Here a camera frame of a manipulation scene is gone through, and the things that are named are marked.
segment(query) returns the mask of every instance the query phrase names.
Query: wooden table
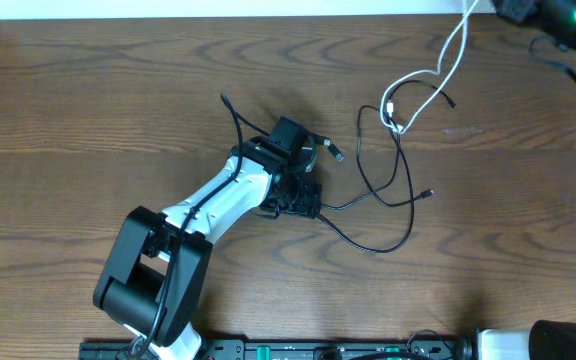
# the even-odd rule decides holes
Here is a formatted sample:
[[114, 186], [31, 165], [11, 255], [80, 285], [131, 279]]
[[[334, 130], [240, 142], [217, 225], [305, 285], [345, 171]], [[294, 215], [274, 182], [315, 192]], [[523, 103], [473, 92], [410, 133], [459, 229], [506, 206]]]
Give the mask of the wooden table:
[[[434, 66], [457, 21], [1, 21], [0, 358], [74, 358], [81, 341], [129, 338], [93, 288], [133, 208], [177, 203], [223, 166], [236, 133], [220, 92], [265, 129], [288, 114], [330, 136], [347, 159], [320, 157], [323, 197], [342, 203], [365, 191], [357, 108]], [[196, 328], [390, 339], [576, 321], [576, 89], [529, 58], [534, 32], [489, 16], [471, 31], [447, 88], [457, 108], [435, 101], [403, 140], [415, 191], [436, 191], [408, 245], [374, 256], [315, 220], [247, 214], [214, 250]], [[401, 116], [427, 95], [403, 88]], [[375, 114], [364, 124], [365, 166], [382, 182], [392, 144]], [[405, 199], [403, 179], [384, 196]], [[408, 221], [372, 199], [326, 215], [374, 246]]]

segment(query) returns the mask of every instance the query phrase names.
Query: cable connector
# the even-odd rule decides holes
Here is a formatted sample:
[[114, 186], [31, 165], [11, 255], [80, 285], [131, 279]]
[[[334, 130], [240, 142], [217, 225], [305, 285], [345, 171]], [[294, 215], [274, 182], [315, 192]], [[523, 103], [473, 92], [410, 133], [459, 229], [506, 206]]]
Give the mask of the cable connector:
[[419, 198], [425, 199], [427, 197], [431, 197], [434, 193], [435, 193], [435, 190], [428, 189], [428, 190], [422, 192], [421, 194], [419, 194]]
[[395, 113], [395, 104], [392, 100], [388, 100], [386, 104], [386, 113], [388, 114], [388, 118], [392, 119], [392, 115]]
[[330, 151], [332, 156], [334, 156], [335, 159], [337, 159], [337, 161], [344, 160], [344, 154], [341, 153], [341, 151], [339, 150], [339, 148], [335, 146], [335, 144], [330, 143], [330, 146], [328, 146], [328, 151]]
[[315, 133], [310, 133], [310, 135], [312, 135], [312, 137], [315, 139], [315, 144], [327, 147], [328, 151], [330, 151], [332, 156], [334, 156], [337, 161], [344, 160], [344, 154], [341, 153], [339, 148], [336, 147], [329, 138]]

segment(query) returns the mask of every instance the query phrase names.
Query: black bracket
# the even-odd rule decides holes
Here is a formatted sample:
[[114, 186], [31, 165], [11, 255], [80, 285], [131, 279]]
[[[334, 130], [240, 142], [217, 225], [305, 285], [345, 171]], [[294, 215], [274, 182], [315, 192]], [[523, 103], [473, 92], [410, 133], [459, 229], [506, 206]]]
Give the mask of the black bracket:
[[532, 360], [576, 360], [576, 324], [539, 320], [528, 347]]
[[[144, 207], [133, 210], [119, 231], [93, 294], [95, 306], [113, 320], [147, 334], [152, 327], [164, 275], [140, 262], [177, 241], [178, 229], [165, 216]], [[203, 286], [212, 243], [203, 234], [184, 234], [166, 299], [166, 312], [155, 336], [170, 346], [190, 322]]]
[[[311, 148], [304, 148], [310, 139]], [[317, 144], [328, 140], [320, 135], [310, 133], [302, 124], [282, 116], [272, 130], [270, 137], [256, 137], [243, 144], [243, 156], [264, 166], [272, 175], [268, 195], [259, 208], [270, 215], [297, 215], [314, 219], [321, 208], [322, 186], [317, 183], [312, 171], [316, 159]], [[230, 156], [237, 154], [238, 148], [230, 151]], [[336, 158], [343, 159], [341, 152], [334, 147]]]

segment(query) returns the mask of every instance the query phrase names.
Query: white cable loop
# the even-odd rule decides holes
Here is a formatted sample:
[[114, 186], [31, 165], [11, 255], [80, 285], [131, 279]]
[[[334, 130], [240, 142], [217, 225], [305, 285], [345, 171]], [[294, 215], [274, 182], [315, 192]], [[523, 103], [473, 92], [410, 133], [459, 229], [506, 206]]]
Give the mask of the white cable loop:
[[[463, 9], [466, 9], [466, 1], [467, 0], [463, 0], [462, 1], [462, 6]], [[455, 27], [455, 29], [452, 31], [452, 33], [450, 34], [450, 36], [448, 36], [448, 39], [446, 39], [446, 42], [444, 43], [443, 48], [441, 49], [441, 53], [439, 54], [439, 59], [437, 61], [437, 70], [433, 71], [433, 70], [418, 70], [415, 72], [412, 72], [404, 77], [402, 77], [401, 79], [395, 81], [394, 83], [392, 83], [387, 89], [386, 91], [384, 91], [384, 94], [381, 98], [381, 103], [379, 106], [379, 117], [381, 119], [382, 124], [384, 124], [384, 126], [392, 129], [394, 132], [398, 133], [398, 134], [405, 134], [408, 129], [410, 128], [410, 126], [414, 123], [414, 121], [417, 119], [417, 116], [419, 116], [419, 114], [426, 108], [426, 106], [428, 106], [428, 104], [430, 104], [430, 102], [432, 102], [432, 100], [435, 99], [435, 97], [441, 93], [441, 91], [443, 90], [443, 88], [446, 86], [446, 84], [448, 83], [448, 81], [450, 81], [450, 78], [452, 77], [452, 75], [455, 73], [455, 71], [457, 70], [457, 68], [459, 67], [459, 64], [461, 62], [461, 59], [463, 58], [465, 49], [466, 49], [466, 40], [468, 38], [468, 17], [470, 16], [470, 14], [472, 14], [472, 12], [475, 10], [475, 7], [477, 6], [477, 4], [479, 3], [479, 0], [475, 0], [472, 5], [470, 6], [470, 8], [465, 11], [463, 13], [463, 17], [461, 19], [461, 21], [459, 22], [459, 24], [457, 24], [457, 27]], [[403, 128], [403, 129], [399, 129], [400, 126], [398, 126], [397, 124], [391, 123], [390, 121], [386, 120], [386, 117], [384, 116], [384, 104], [386, 103], [386, 99], [388, 97], [388, 94], [390, 93], [390, 91], [392, 91], [392, 89], [399, 85], [401, 82], [413, 77], [413, 76], [417, 76], [417, 75], [421, 75], [421, 74], [432, 74], [435, 76], [439, 76], [441, 75], [441, 65], [444, 59], [444, 56], [446, 54], [446, 51], [448, 50], [448, 46], [450, 46], [450, 43], [452, 42], [452, 39], [455, 37], [455, 35], [457, 34], [457, 32], [459, 32], [459, 30], [462, 29], [462, 37], [461, 37], [461, 47], [459, 49], [459, 55], [457, 55], [457, 59], [455, 60], [455, 63], [452, 67], [452, 69], [450, 70], [450, 72], [448, 73], [448, 75], [446, 76], [446, 78], [444, 79], [444, 81], [441, 83], [441, 85], [437, 88], [437, 90], [430, 96], [430, 98], [428, 98], [428, 100], [426, 100], [426, 102], [421, 105], [421, 107], [419, 108], [419, 110], [417, 110], [415, 112], [415, 114], [413, 115], [413, 117], [410, 119], [410, 121], [408, 122], [408, 124]]]

